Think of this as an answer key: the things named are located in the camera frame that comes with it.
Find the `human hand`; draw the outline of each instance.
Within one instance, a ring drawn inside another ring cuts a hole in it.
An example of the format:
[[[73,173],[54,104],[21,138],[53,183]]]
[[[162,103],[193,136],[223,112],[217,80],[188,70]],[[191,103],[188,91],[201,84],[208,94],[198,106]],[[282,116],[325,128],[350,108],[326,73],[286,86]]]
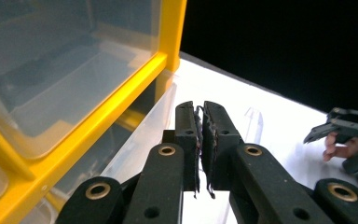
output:
[[[330,161],[333,157],[349,158],[358,152],[358,137],[353,137],[345,143],[346,146],[336,146],[338,133],[330,133],[325,138],[326,150],[324,151],[324,161]]]

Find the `glass panel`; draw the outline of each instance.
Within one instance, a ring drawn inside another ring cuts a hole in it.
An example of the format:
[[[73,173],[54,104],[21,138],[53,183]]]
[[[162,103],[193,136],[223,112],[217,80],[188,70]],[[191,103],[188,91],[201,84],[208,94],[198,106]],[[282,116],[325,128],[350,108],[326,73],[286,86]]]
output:
[[[48,153],[158,50],[160,0],[0,1],[0,131]]]

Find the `yellow frame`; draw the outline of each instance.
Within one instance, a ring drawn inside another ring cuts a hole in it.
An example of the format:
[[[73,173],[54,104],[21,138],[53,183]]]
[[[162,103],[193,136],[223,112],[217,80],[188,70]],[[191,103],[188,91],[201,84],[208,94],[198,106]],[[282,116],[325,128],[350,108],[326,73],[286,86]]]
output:
[[[35,161],[23,159],[0,134],[0,165],[9,178],[7,191],[0,198],[0,223],[20,222],[159,73],[177,69],[185,10],[186,0],[162,1],[158,53],[46,157]],[[170,85],[170,80],[158,77],[160,93]]]

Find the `black background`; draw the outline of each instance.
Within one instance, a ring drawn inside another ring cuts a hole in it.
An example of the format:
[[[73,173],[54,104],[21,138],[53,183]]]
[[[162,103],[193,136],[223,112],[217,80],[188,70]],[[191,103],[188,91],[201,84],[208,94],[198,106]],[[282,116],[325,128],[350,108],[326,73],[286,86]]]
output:
[[[188,0],[181,51],[324,112],[358,109],[358,0]]]

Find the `yellow shelf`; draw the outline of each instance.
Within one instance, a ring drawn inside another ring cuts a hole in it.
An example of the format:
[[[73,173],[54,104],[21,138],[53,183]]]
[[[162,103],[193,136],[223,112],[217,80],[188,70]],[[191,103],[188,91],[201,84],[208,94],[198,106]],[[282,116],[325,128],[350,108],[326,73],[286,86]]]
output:
[[[72,165],[112,125],[167,65],[167,55],[157,53],[117,91],[113,92],[46,157],[23,161],[28,178],[8,171],[9,186],[0,198],[0,223],[20,222]]]

